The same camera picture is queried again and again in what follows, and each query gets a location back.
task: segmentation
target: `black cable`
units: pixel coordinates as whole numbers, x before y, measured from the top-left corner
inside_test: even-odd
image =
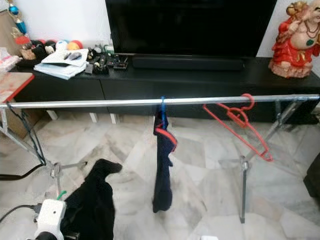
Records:
[[[3,215],[3,217],[0,218],[0,224],[1,222],[9,215],[11,214],[13,211],[17,210],[17,209],[20,209],[20,208],[28,208],[28,209],[32,209],[34,210],[35,208],[35,205],[19,205],[19,206],[16,206],[14,208],[12,208],[10,211],[8,211],[5,215]]]
[[[8,108],[10,109],[10,111],[17,118],[19,118],[20,121],[22,122],[24,128],[26,129],[26,131],[27,131],[32,143],[33,143],[33,148],[36,152],[37,158],[40,161],[39,165],[35,166],[34,168],[32,168],[30,171],[28,171],[27,173],[25,173],[23,175],[0,174],[0,181],[17,181],[17,180],[24,179],[25,177],[29,176],[31,173],[33,173],[38,168],[45,166],[47,163],[46,163],[46,159],[45,159],[44,153],[42,151],[38,136],[36,134],[36,131],[34,130],[33,127],[30,127],[28,119],[26,118],[28,115],[23,110],[21,110],[21,115],[19,115],[18,113],[16,113],[13,110],[13,108],[9,102],[7,102],[6,104],[7,104]]]

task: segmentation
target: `black tv cabinet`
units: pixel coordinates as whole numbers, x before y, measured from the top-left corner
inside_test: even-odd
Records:
[[[196,98],[252,95],[320,94],[320,78],[313,72],[304,79],[285,79],[274,75],[269,69],[269,58],[246,59],[242,71],[190,71],[136,69],[131,64],[127,70],[109,71],[108,75],[86,73],[63,80],[27,68],[14,71],[31,72],[35,79],[15,98],[17,102],[73,101],[73,100],[126,100],[166,98]],[[316,124],[311,114],[318,101],[302,104],[289,119],[292,124]],[[217,106],[213,110],[226,118]],[[155,106],[69,108],[68,111],[105,112],[129,115],[153,115]],[[167,106],[171,117],[202,118],[210,116],[199,105]],[[276,120],[274,103],[257,103],[248,112],[252,121],[273,122]]]

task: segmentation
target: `red plastic hanger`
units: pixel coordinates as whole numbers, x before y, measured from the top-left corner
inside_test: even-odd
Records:
[[[238,124],[241,128],[249,128],[251,129],[256,137],[261,142],[261,145],[263,146],[264,150],[263,152],[259,152],[258,149],[256,149],[252,144],[250,144],[248,141],[246,141],[242,136],[237,134],[233,129],[231,129],[228,125],[226,125],[221,119],[219,119],[214,113],[212,113],[206,104],[204,104],[202,107],[203,109],[210,114],[214,119],[216,119],[221,125],[223,125],[226,129],[228,129],[231,133],[233,133],[238,139],[240,139],[245,145],[247,145],[249,148],[251,148],[257,155],[259,155],[261,158],[266,160],[267,162],[272,162],[273,157],[269,153],[269,148],[262,138],[262,136],[258,133],[258,131],[249,123],[248,116],[244,111],[251,110],[255,105],[254,98],[248,94],[242,94],[243,97],[248,97],[250,99],[250,105],[249,106],[243,106],[241,108],[238,107],[228,107],[222,103],[217,103],[218,106],[226,109],[226,115],[233,120],[236,124]]]

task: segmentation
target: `television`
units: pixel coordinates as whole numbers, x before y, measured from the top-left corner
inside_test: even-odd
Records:
[[[277,0],[106,0],[115,53],[255,57]]]

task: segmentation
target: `red table edge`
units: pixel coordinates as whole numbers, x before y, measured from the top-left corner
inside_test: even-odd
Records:
[[[20,87],[18,87],[10,96],[8,96],[4,103],[11,101],[22,89],[24,89],[25,86],[27,86],[33,79],[35,78],[35,75],[31,75],[31,77],[28,78],[27,81],[25,81]]]

